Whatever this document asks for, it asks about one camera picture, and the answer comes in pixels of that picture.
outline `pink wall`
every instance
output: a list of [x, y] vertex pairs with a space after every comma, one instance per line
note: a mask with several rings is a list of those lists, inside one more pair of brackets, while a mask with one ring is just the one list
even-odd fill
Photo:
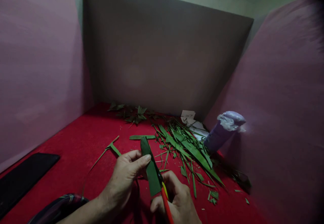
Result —
[[0, 172], [92, 104], [75, 0], [0, 0]]
[[310, 223], [324, 184], [324, 45], [314, 0], [270, 13], [204, 123], [227, 110], [246, 132], [221, 151], [274, 223]]

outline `scissors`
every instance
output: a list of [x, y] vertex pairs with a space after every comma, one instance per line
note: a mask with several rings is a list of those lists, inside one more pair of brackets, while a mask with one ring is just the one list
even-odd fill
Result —
[[171, 215], [171, 211], [170, 211], [170, 207], [169, 207], [169, 204], [168, 204], [168, 200], [169, 200], [168, 192], [166, 191], [166, 187], [165, 187], [165, 184], [163, 182], [163, 177], [162, 177], [160, 171], [158, 171], [158, 178], [159, 178], [160, 185], [161, 185], [161, 194], [162, 194], [163, 205], [164, 205], [166, 215], [168, 217], [169, 223], [174, 224], [173, 223], [173, 218], [172, 218], [172, 215]]

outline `purple bottle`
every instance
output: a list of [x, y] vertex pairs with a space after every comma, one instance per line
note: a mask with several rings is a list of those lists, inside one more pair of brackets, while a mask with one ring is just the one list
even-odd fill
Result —
[[211, 151], [217, 152], [224, 143], [245, 123], [244, 117], [234, 111], [226, 111], [218, 115], [218, 122], [204, 141]]

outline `red tablecloth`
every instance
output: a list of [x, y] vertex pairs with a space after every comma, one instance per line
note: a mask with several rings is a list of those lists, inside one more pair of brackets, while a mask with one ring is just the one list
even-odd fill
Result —
[[[52, 153], [61, 156], [61, 159], [47, 172], [47, 174], [19, 201], [19, 203], [1, 220], [1, 224], [26, 223], [31, 217], [54, 199], [67, 193], [81, 194], [82, 186], [91, 166], [101, 155], [105, 147], [118, 135], [115, 146], [120, 153], [132, 149], [140, 149], [140, 141], [129, 140], [131, 135], [153, 135], [155, 129], [149, 121], [141, 122], [138, 126], [130, 124], [116, 116], [116, 112], [107, 112], [109, 104], [99, 104], [86, 114], [82, 115], [66, 126], [52, 138], [36, 148], [14, 166], [3, 172], [3, 177], [8, 171], [17, 166], [24, 159], [36, 152]], [[153, 155], [160, 154], [159, 144], [149, 140]], [[116, 156], [112, 151], [107, 151], [87, 177], [84, 196], [88, 199], [95, 198], [109, 181]], [[186, 177], [180, 173], [178, 158], [168, 158], [167, 169], [171, 169], [180, 181], [188, 184]], [[214, 206], [208, 198], [208, 187], [196, 181], [197, 199], [194, 204], [203, 223], [266, 223], [254, 205], [251, 198], [244, 192], [235, 192], [240, 187], [221, 171], [217, 171], [228, 192], [219, 188], [219, 201]], [[155, 223], [156, 216], [150, 213], [150, 192], [148, 182], [139, 180], [141, 196], [141, 217], [143, 223]], [[123, 223], [130, 223], [133, 217], [135, 198], [127, 205], [125, 212], [118, 217]]]

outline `right hand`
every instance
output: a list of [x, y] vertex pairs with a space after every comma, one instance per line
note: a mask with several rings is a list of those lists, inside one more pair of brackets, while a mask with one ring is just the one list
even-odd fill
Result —
[[[182, 184], [172, 171], [164, 173], [162, 177], [168, 194], [174, 195], [172, 203], [168, 201], [174, 224], [201, 223], [188, 186]], [[158, 196], [152, 201], [151, 212], [154, 213], [156, 210], [159, 210], [159, 212], [166, 216], [162, 196]]]

